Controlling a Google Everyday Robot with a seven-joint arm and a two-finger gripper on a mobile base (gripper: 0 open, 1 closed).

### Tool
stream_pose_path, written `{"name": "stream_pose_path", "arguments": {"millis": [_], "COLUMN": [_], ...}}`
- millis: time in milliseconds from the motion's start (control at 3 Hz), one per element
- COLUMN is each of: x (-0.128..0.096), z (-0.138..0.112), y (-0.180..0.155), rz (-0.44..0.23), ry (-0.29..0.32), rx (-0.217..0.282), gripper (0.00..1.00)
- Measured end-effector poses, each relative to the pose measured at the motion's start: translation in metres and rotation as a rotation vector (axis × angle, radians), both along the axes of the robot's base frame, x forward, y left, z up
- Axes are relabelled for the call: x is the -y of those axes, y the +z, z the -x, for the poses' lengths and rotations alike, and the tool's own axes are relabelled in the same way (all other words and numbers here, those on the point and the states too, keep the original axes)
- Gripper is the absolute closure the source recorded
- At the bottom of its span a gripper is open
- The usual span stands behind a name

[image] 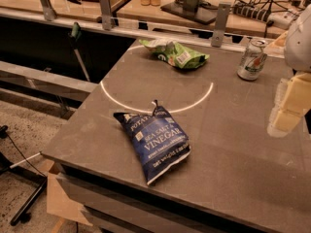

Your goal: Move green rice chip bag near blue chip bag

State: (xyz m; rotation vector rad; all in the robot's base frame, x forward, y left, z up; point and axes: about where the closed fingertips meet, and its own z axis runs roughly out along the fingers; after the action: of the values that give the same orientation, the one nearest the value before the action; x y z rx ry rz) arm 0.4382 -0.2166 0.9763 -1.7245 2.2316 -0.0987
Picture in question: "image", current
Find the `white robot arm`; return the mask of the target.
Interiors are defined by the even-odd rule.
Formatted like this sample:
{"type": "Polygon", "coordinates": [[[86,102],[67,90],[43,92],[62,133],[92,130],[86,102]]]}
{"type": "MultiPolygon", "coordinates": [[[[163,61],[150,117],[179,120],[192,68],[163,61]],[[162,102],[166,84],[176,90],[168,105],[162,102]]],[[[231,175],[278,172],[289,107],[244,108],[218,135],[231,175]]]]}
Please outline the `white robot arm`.
{"type": "Polygon", "coordinates": [[[291,25],[284,56],[295,74],[277,86],[267,126],[267,133],[277,138],[291,133],[311,110],[311,5],[291,25]]]}

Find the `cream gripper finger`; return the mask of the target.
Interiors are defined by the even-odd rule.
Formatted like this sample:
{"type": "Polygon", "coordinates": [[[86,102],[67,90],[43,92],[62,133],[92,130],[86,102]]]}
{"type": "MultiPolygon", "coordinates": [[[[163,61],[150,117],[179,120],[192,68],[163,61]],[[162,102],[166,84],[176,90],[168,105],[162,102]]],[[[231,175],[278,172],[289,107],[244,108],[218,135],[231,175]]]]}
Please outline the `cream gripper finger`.
{"type": "Polygon", "coordinates": [[[281,107],[293,116],[293,130],[311,109],[311,74],[297,72],[289,81],[281,107]]]}
{"type": "Polygon", "coordinates": [[[290,81],[282,79],[277,85],[274,98],[274,107],[268,120],[267,133],[271,137],[285,137],[292,131],[293,116],[281,107],[286,97],[290,81]]]}

